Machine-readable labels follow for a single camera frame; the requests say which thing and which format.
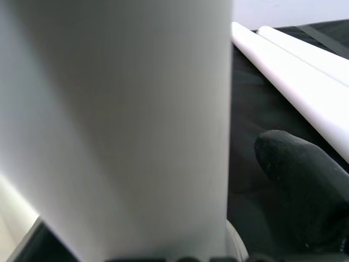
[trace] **black fabric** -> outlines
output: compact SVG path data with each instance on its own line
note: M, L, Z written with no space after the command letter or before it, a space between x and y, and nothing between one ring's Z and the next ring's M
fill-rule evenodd
M331 24L322 27L330 31ZM349 21L340 24L339 28L334 23L337 34L341 35L337 37L339 42L347 39ZM297 27L279 30L330 51ZM250 253L274 257L307 253L307 247L299 244L286 222L287 214L281 207L278 191L258 165L254 141L265 130L285 130L319 146L347 172L349 165L237 48L232 56L228 220Z
M255 142L257 160L280 190L287 220L311 250L339 252L349 235L349 175L318 146L270 130Z
M247 258L245 262L275 262L275 260L266 255L255 254Z
M299 26L298 28L302 30L304 33L310 35L311 37L319 41L321 44L323 44L327 48L334 51L337 55L345 59L349 59L349 49L344 45L342 45L340 42L323 34L319 30L316 30L311 25Z
M310 26L349 47L349 20L316 23Z
M13 262L78 262L41 222Z

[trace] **white pipe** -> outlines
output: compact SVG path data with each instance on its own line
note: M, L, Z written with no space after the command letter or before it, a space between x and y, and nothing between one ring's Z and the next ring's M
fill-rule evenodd
M0 171L80 261L225 256L230 1L97 2L0 3Z
M349 163L349 88L235 22L232 39Z
M262 26L257 34L349 87L349 60L269 26Z

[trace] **white plastic pipe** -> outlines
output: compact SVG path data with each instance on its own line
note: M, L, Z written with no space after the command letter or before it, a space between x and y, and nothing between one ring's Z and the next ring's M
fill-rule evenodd
M80 261L225 256L230 1L77 10L0 3L1 173Z
M257 34L349 87L349 60L269 26L262 26Z
M236 22L232 39L349 163L349 88Z

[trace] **black surface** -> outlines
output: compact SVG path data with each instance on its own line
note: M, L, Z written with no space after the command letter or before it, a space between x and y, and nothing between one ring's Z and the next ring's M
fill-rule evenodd
M327 22L322 31L346 43L349 21ZM280 31L328 51L297 27ZM233 50L230 171L227 217L248 252L278 257L308 253L287 223L280 195L259 167L254 154L257 136L270 129L285 130L323 149L347 172L349 165L300 113L237 49Z
M41 222L14 262L77 262L78 260Z
M245 262L275 262L275 260L266 255L256 254L251 255Z

